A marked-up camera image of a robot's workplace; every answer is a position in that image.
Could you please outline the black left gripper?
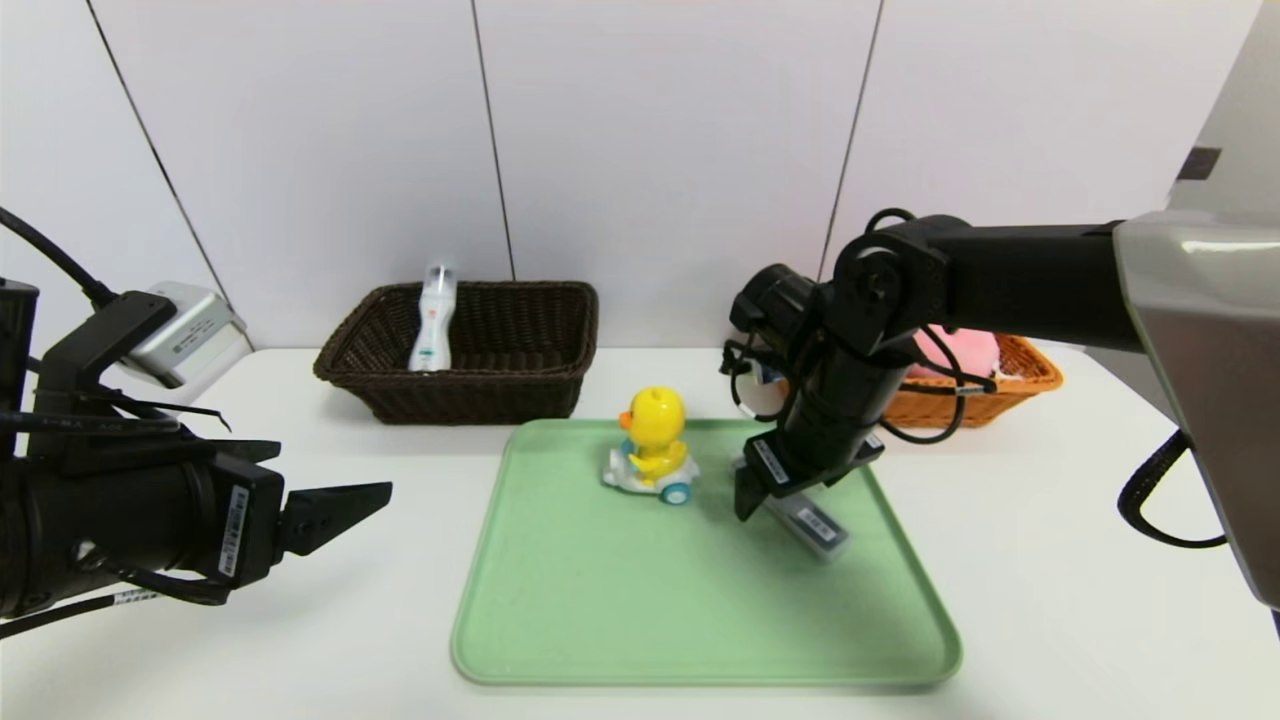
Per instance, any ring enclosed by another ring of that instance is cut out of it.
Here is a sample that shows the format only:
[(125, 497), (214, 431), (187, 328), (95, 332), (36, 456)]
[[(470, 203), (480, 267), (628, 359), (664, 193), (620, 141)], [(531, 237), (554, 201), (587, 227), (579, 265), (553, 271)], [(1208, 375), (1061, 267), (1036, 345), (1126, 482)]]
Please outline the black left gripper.
[[(261, 448), (73, 448), (20, 479), (20, 611), (125, 583), (215, 606), (276, 561), (284, 480)], [(379, 512), (390, 482), (291, 492), (280, 556), (310, 556)]]

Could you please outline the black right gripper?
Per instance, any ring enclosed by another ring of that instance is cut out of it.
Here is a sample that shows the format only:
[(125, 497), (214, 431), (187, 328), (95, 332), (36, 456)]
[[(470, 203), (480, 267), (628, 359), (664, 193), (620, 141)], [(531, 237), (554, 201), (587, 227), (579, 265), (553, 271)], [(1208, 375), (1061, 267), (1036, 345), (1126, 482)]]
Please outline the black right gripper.
[(835, 486), (884, 452), (876, 428), (884, 414), (884, 368), (845, 351), (800, 363), (787, 375), (787, 398), (774, 428), (748, 439), (746, 466), (733, 469), (740, 521), (767, 497)]

